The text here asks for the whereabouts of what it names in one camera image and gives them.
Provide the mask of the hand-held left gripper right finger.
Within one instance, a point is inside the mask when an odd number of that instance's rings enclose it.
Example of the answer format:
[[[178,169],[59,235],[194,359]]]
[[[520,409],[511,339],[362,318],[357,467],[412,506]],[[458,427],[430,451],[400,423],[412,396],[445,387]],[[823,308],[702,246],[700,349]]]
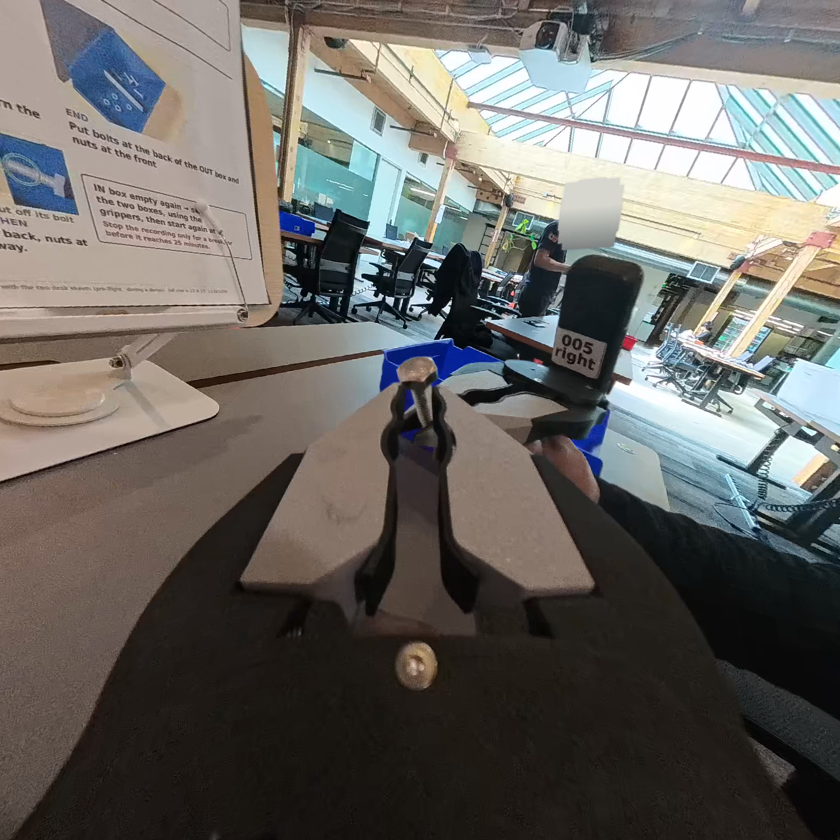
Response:
[[[464,613],[587,596],[595,582],[530,452],[435,388],[443,585]]]

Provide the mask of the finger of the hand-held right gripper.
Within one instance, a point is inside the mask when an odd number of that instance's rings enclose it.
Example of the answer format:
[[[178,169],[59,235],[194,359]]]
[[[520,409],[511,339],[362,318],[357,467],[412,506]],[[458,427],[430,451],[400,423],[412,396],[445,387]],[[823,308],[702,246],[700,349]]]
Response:
[[[495,370],[482,370],[449,376],[446,390],[460,398],[505,398],[517,393],[518,386],[507,382]]]
[[[569,435],[564,431],[568,408],[540,396],[510,395],[498,402],[479,403],[473,408],[523,445]]]

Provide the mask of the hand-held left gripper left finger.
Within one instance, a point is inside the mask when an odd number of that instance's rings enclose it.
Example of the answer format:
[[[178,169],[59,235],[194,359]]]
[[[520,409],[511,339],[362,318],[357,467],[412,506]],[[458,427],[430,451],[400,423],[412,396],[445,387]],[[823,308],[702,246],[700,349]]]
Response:
[[[402,396],[391,385],[304,453],[240,576],[243,589],[301,595],[354,620],[355,575],[385,531],[391,461],[383,442]]]

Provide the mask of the steel hex bolt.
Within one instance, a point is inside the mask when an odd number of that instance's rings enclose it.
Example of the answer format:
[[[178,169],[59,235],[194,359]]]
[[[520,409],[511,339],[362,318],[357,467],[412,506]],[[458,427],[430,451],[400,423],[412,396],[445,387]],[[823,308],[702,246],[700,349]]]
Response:
[[[438,436],[434,429],[434,383],[438,378],[437,366],[432,358],[416,356],[402,362],[397,368],[397,380],[413,397],[413,411],[417,431],[414,443],[426,448],[436,448]]]

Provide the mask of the person's right forearm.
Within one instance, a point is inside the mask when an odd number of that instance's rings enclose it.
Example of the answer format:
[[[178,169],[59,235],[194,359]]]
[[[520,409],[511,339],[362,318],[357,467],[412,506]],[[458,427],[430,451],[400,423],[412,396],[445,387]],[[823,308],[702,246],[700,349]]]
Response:
[[[838,718],[838,567],[595,483],[602,509],[665,574],[717,658]]]

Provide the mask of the person's right hand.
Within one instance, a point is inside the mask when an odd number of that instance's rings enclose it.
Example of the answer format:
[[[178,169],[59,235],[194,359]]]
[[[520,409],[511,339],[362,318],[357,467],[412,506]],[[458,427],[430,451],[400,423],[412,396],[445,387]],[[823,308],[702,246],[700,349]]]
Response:
[[[545,457],[562,475],[572,481],[595,504],[601,489],[583,453],[566,436],[552,436],[526,444],[534,455]]]

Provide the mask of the wooden edged office desk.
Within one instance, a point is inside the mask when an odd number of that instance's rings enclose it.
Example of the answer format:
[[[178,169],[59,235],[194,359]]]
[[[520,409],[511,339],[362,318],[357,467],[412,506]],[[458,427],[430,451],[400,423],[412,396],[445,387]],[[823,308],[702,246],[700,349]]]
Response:
[[[553,350],[554,334],[558,327],[559,316],[547,315],[543,318],[501,318],[485,321],[485,326],[503,338],[528,345],[543,354]],[[632,354],[620,350],[612,374],[613,383],[630,386],[634,377]]]
[[[328,229],[329,226],[324,231],[317,231],[317,233],[314,235],[314,238],[302,236],[284,238],[283,236],[281,236],[282,244],[286,247],[287,256],[290,258],[290,262],[284,265],[284,269],[287,273],[287,286],[290,288],[290,291],[293,293],[293,296],[291,299],[284,300],[280,304],[280,309],[293,310],[296,313],[296,316],[299,314],[300,311],[297,305],[297,301],[301,296],[301,289],[295,277],[292,276],[294,265],[297,264],[295,246],[298,244],[303,244],[304,246],[317,244],[320,240],[324,238]],[[358,267],[355,275],[354,293],[350,301],[349,319],[347,322],[357,322],[357,316],[363,310],[366,310],[364,304],[376,301],[376,299],[378,298],[377,294],[372,290],[372,285],[368,281],[363,280],[361,278],[361,275],[367,272],[374,272],[376,266],[387,266],[388,263],[391,262],[391,260],[393,259],[392,252],[395,251],[396,253],[403,253],[408,249],[411,242],[412,240],[402,241],[388,238],[375,238],[372,236],[365,237],[364,244],[360,251]],[[418,278],[414,294],[416,294],[417,289],[420,288],[420,286],[425,282],[426,278],[431,275],[433,269],[438,268],[442,259],[443,257],[441,255],[436,254],[432,251],[432,249],[430,250],[428,256],[426,257],[422,274]],[[409,316],[408,310],[406,313],[407,321]],[[368,312],[373,312],[374,318],[376,317],[375,308],[369,310]]]

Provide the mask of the black jacket on chair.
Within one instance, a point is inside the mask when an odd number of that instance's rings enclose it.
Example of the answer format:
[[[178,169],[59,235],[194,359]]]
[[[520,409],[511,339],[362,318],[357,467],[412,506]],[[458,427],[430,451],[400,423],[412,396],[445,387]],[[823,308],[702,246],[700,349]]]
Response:
[[[454,245],[435,271],[430,313],[447,310],[436,340],[453,340],[460,349],[468,347],[490,352],[494,334],[486,325],[496,315],[479,300],[482,260],[478,252]]]

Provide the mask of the red ceiling pipe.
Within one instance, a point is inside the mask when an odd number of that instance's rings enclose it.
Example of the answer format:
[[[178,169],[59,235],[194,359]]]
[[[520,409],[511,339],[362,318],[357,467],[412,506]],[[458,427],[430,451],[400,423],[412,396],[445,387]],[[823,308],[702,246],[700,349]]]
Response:
[[[591,122],[585,120],[563,118],[555,115],[550,115],[545,112],[533,113],[523,111],[520,109],[504,108],[500,106],[494,106],[488,103],[475,101],[467,101],[467,107],[469,109],[474,109],[477,111],[488,111],[503,117],[513,117],[520,120],[543,122],[562,128],[569,128],[575,130],[589,130],[592,132],[608,134],[616,137],[625,138],[628,140],[659,143],[663,144],[666,147],[680,148],[699,153],[727,155],[736,159],[750,161],[753,163],[778,165],[780,167],[805,170],[825,175],[839,175],[838,164],[796,159],[788,156],[782,156],[780,154],[767,154],[764,152],[752,150],[750,148],[743,148],[737,145],[694,140],[674,134],[643,132],[640,130],[629,129],[611,123]]]

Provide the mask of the white ceiling projector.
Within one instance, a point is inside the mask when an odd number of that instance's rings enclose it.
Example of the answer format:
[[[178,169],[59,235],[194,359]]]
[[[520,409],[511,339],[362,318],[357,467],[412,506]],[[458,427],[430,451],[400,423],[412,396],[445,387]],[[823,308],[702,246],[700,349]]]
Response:
[[[526,28],[519,59],[534,87],[582,93],[592,75],[590,35],[592,17],[579,15],[570,22],[545,19]]]

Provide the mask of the white storage box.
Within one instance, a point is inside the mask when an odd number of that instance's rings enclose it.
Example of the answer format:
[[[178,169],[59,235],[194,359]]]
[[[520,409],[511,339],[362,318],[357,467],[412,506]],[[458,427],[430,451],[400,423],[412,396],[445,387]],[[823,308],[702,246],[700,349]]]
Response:
[[[776,396],[801,416],[839,424],[839,370],[799,359]]]

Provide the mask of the black mesh office chair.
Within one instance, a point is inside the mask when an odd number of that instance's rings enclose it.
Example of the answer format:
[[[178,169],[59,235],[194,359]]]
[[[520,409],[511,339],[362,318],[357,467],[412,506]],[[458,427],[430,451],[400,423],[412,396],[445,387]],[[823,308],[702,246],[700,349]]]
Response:
[[[839,838],[839,722],[809,701],[724,660],[718,672],[775,786],[816,838]]]

